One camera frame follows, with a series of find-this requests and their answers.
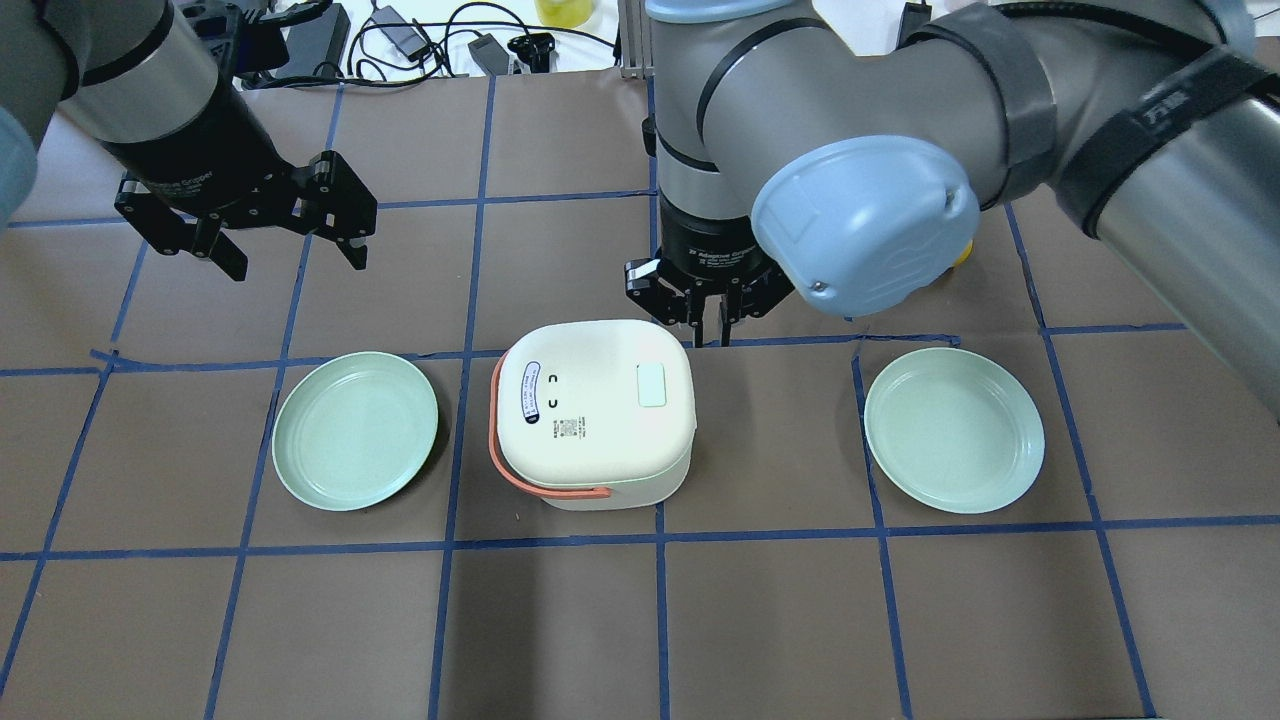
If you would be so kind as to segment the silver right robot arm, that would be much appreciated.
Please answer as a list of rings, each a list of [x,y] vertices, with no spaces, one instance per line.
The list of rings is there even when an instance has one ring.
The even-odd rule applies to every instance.
[[[1277,410],[1277,74],[1240,1],[973,3],[856,56],[809,1],[649,1],[663,240],[632,300],[703,342],[790,293],[902,302],[1048,186]]]

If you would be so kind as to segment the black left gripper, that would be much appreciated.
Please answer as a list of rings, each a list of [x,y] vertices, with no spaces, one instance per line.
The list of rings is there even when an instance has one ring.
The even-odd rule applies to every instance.
[[[113,156],[125,169],[114,208],[160,255],[187,252],[243,282],[248,258],[228,231],[278,227],[328,240],[355,270],[367,268],[378,201],[355,168],[335,150],[288,163],[224,79],[193,120],[114,143]]]

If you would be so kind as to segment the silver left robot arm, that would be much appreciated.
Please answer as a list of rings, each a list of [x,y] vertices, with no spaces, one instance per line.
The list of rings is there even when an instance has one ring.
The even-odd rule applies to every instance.
[[[339,152],[289,164],[233,76],[172,1],[5,1],[3,219],[29,197],[63,113],[124,168],[115,209],[155,252],[243,281],[228,232],[279,227],[362,270],[376,199]]]

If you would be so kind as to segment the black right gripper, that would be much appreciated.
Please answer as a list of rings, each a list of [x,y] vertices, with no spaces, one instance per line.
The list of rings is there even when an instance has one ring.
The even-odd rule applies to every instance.
[[[771,313],[794,283],[756,242],[746,217],[709,219],[658,197],[659,249],[625,265],[625,295],[664,325],[686,325],[704,342],[707,301],[719,300],[719,346],[735,327]]]

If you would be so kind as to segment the green plate near right arm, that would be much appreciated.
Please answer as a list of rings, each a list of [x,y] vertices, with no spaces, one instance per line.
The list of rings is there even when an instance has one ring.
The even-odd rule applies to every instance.
[[[920,348],[891,361],[867,392],[865,433],[896,487],[952,514],[1019,501],[1046,454],[1044,424],[1024,386],[961,348]]]

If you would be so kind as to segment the green plate near left arm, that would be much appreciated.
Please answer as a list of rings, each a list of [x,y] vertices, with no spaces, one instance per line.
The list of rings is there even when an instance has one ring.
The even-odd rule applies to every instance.
[[[285,491],[312,509],[369,509],[419,474],[439,416],[436,392],[412,363],[347,354],[288,393],[271,434],[271,464]]]

